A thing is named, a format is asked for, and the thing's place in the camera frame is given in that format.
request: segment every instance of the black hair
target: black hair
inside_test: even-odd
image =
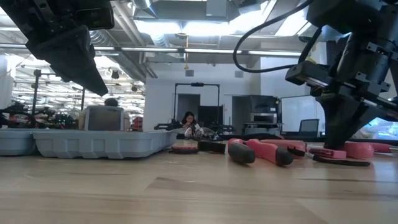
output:
[[[188,112],[185,113],[184,118],[182,118],[181,123],[182,124],[186,124],[187,123],[187,117],[189,117],[189,116],[193,117],[192,124],[196,124],[197,121],[195,120],[195,115],[191,111],[188,111]]]
[[[105,100],[105,106],[119,106],[119,102],[115,98],[108,98]]]

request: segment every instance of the man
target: man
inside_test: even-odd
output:
[[[105,106],[119,106],[119,102],[115,98],[108,98],[105,100]],[[83,110],[79,114],[79,130],[84,130],[85,128],[85,120],[86,120],[86,110]],[[130,128],[130,116],[126,112],[124,113],[124,131],[127,131]]]

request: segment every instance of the workbench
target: workbench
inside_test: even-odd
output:
[[[398,155],[371,162],[0,157],[0,223],[397,223]]]

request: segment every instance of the wire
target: wire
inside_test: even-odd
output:
[[[261,29],[263,29],[263,28],[265,28],[265,27],[271,25],[271,24],[274,24],[274,23],[276,23],[276,22],[279,22],[279,21],[281,21],[281,20],[284,20],[284,19],[288,18],[288,17],[291,16],[292,14],[295,14],[296,12],[299,12],[300,10],[306,8],[306,7],[309,6],[312,2],[313,2],[313,0],[307,0],[307,1],[305,1],[303,4],[301,4],[301,5],[299,5],[298,7],[296,7],[295,9],[293,9],[293,10],[291,10],[291,11],[289,11],[289,12],[286,12],[285,14],[282,14],[282,15],[276,17],[276,18],[273,18],[273,19],[271,19],[271,20],[269,20],[269,21],[265,21],[265,22],[262,23],[261,25],[256,26],[255,28],[253,28],[253,29],[249,30],[247,33],[245,33],[245,34],[239,39],[238,43],[237,43],[236,46],[235,46],[234,52],[233,52],[233,54],[232,54],[232,57],[233,57],[233,60],[234,60],[235,65],[236,65],[240,70],[242,70],[242,71],[244,71],[244,72],[249,72],[249,73],[273,72],[273,71],[278,71],[278,70],[282,70],[282,69],[291,68],[291,67],[293,67],[293,66],[296,66],[296,65],[284,65],[284,66],[279,66],[279,67],[274,67],[274,68],[266,68],[266,69],[259,69],[259,70],[248,69],[248,68],[245,68],[245,67],[243,67],[242,65],[239,64],[237,54],[238,54],[238,50],[239,50],[239,47],[241,46],[241,44],[242,44],[250,35],[252,35],[253,33],[255,33],[255,32],[257,32],[257,31],[259,31],[259,30],[261,30]]]
[[[16,69],[17,67],[19,67],[19,66],[20,66],[22,63],[24,63],[24,62],[26,61],[26,59],[29,58],[31,55],[32,55],[32,54],[29,54],[26,58],[24,58],[21,62],[19,62],[14,68],[12,68],[12,69],[8,70],[8,72],[6,72],[6,73],[0,75],[0,79],[1,79],[2,77],[5,77],[6,75],[8,75],[8,73],[10,73],[11,71],[13,71],[13,70]]]
[[[319,36],[322,33],[322,27],[319,27],[317,29],[317,31],[315,31],[314,35],[312,36],[312,38],[310,39],[310,41],[308,41],[308,43],[305,45],[303,51],[301,52],[300,57],[298,58],[298,62],[301,63],[303,61],[305,61],[305,59],[307,58],[308,54],[310,53],[313,45],[315,44],[315,42],[318,40]]]

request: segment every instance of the table surface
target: table surface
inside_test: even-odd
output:
[[[371,162],[0,157],[0,223],[397,223],[398,155]]]

